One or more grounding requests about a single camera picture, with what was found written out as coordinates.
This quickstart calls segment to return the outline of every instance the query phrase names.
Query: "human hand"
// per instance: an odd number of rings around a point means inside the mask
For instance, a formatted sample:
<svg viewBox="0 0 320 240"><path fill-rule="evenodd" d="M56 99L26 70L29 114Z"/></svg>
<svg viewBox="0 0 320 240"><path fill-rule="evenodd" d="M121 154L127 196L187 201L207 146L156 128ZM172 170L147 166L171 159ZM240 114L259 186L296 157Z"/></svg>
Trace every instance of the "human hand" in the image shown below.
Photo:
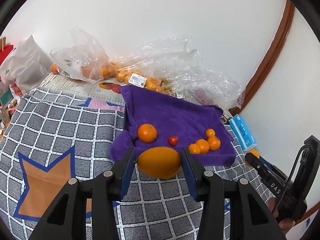
<svg viewBox="0 0 320 240"><path fill-rule="evenodd" d="M277 204L277 201L276 201L275 197L270 198L267 201L268 208L271 212L272 212L273 208L276 206L276 204ZM273 216L276 218L276 217L278 217L278 215L279 215L279 212L278 212L278 210L276 210L274 212ZM289 230L294 226L294 224L295 224L294 220L292 220L291 218L285 218L280 221L279 226L280 226L282 232L284 233L284 235L286 235L289 232Z"/></svg>

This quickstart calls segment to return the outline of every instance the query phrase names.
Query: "white wall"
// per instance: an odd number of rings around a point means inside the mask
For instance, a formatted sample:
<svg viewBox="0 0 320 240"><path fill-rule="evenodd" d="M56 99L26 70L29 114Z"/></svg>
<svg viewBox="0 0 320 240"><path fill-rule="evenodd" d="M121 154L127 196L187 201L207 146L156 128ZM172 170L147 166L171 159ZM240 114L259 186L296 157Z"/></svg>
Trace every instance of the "white wall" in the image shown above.
<svg viewBox="0 0 320 240"><path fill-rule="evenodd" d="M190 33L207 61L246 84L276 33L285 0L28 0L4 31L17 43L33 34L45 52L71 46L78 26L96 36L109 56Z"/></svg>
<svg viewBox="0 0 320 240"><path fill-rule="evenodd" d="M257 140L257 150L287 175L305 139L320 139L320 43L298 10L284 48L241 115ZM307 197L320 200L320 172Z"/></svg>

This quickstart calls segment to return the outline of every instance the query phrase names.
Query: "brown wooden trim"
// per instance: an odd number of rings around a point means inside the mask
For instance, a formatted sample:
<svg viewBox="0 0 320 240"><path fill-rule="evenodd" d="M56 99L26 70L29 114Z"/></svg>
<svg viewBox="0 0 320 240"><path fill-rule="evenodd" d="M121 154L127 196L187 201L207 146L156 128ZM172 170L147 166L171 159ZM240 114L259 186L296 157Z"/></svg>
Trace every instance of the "brown wooden trim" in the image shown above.
<svg viewBox="0 0 320 240"><path fill-rule="evenodd" d="M300 218L296 223L295 226L301 223L303 220L307 219L310 217L313 213L317 212L317 210L320 209L320 201L315 204L312 208L310 208L303 216Z"/></svg>
<svg viewBox="0 0 320 240"><path fill-rule="evenodd" d="M244 94L244 103L241 106L241 109L237 107L229 109L232 115L239 114L242 111L242 109L245 108L245 106L253 98L255 93L258 91L259 87L262 85L262 83L268 76L270 70L272 69L273 65L275 64L276 60L280 55L285 40L287 39L293 20L294 10L294 5L289 0L287 0L281 22L279 24L276 35L270 45L270 48L268 49L266 55L261 61L254 76L250 79L249 83L247 84Z"/></svg>

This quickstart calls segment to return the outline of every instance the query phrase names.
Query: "blue tissue package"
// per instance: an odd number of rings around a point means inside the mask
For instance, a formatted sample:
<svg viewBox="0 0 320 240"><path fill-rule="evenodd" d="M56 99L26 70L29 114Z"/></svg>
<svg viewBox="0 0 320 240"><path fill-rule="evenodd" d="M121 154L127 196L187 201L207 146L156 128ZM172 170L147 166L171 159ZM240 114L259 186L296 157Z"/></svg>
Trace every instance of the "blue tissue package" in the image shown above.
<svg viewBox="0 0 320 240"><path fill-rule="evenodd" d="M235 133L243 151L247 152L257 146L257 142L250 132L245 120L236 114L229 120L229 124Z"/></svg>

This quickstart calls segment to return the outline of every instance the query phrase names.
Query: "checkered tablecloth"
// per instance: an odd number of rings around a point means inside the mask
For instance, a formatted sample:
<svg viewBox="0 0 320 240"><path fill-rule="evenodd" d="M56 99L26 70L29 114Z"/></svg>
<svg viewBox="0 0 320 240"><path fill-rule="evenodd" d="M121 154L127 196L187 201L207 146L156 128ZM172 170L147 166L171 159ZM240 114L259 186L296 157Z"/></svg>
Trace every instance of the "checkered tablecloth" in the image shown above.
<svg viewBox="0 0 320 240"><path fill-rule="evenodd" d="M76 146L76 177L94 178L112 167L109 147L122 131L124 113L77 106L83 98L62 92L34 93L24 97L0 142L0 215L17 239L27 240L36 222L13 216L24 191L17 152L48 166L68 148ZM244 164L244 153L234 137L236 161L231 167L206 167L224 179L247 178L264 201L272 195L257 172ZM121 240L196 239L202 203L190 196L180 171L169 180L139 172L132 175L128 194L114 208ZM91 218L86 221L87 239L92 239ZM224 239L229 238L230 211L225 200Z"/></svg>

